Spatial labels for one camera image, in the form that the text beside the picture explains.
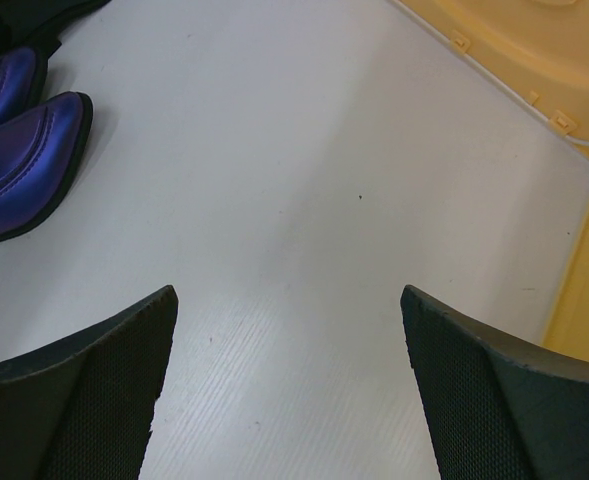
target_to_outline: metallic purple loafer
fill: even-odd
[[[47,76],[47,59],[30,47],[0,57],[0,125],[36,106]]]
[[[40,225],[78,171],[92,102],[63,93],[0,126],[0,242]]]

